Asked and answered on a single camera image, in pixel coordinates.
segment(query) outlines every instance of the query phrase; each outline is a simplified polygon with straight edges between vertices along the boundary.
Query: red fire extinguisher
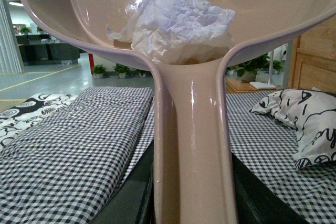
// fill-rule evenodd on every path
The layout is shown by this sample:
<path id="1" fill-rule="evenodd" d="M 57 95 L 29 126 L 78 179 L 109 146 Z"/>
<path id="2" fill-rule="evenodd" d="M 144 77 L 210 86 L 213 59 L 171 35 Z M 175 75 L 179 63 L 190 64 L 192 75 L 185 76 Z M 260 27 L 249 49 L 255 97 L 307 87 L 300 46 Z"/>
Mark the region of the red fire extinguisher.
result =
<path id="1" fill-rule="evenodd" d="M 91 74 L 93 74 L 93 67 L 95 66 L 95 63 L 93 61 L 93 54 L 89 54 L 89 62 L 90 62 L 90 69 L 91 69 Z"/>

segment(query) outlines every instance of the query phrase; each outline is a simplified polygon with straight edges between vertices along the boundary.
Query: white column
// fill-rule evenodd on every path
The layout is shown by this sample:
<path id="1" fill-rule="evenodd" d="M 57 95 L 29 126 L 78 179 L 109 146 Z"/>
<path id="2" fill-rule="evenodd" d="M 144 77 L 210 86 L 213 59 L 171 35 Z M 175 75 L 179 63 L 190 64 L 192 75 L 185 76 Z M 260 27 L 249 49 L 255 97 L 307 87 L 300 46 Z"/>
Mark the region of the white column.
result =
<path id="1" fill-rule="evenodd" d="M 0 0 L 0 73 L 22 73 L 23 63 L 6 0 Z"/>

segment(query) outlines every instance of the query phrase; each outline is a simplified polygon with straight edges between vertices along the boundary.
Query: pillow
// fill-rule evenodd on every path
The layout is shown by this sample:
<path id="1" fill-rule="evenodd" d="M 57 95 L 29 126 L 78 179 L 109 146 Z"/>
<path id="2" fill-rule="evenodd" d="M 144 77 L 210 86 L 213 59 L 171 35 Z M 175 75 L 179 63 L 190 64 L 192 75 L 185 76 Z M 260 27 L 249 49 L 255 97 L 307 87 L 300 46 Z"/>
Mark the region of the pillow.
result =
<path id="1" fill-rule="evenodd" d="M 296 169 L 336 160 L 336 95 L 287 89 L 269 94 L 250 112 L 271 115 L 294 128 Z"/>

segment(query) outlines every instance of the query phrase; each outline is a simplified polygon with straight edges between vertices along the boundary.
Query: tiled floor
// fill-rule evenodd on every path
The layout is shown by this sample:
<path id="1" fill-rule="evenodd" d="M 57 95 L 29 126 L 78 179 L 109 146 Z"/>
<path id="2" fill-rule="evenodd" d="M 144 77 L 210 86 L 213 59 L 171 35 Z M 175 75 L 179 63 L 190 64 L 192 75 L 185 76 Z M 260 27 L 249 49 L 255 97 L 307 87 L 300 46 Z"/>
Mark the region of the tiled floor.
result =
<path id="1" fill-rule="evenodd" d="M 93 79 L 87 54 L 81 54 L 78 64 L 26 66 L 25 73 L 0 74 L 0 111 L 28 99 L 36 93 L 79 94 L 92 86 L 151 87 L 154 81 L 146 77 L 131 76 L 120 79 L 109 76 Z"/>

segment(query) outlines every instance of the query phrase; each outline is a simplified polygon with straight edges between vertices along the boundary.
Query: ladle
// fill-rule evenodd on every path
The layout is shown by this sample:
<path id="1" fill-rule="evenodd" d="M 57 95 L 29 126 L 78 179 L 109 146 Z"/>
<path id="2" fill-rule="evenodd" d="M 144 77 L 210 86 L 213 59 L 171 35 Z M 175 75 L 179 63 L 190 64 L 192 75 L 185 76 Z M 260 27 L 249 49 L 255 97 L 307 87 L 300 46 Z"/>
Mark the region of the ladle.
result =
<path id="1" fill-rule="evenodd" d="M 188 66 L 155 64 L 117 45 L 141 0 L 22 0 L 49 34 L 115 62 L 150 70 L 155 82 L 154 210 L 160 224 L 237 223 L 224 73 L 336 13 L 336 0 L 208 0 L 236 12 L 235 46 Z"/>

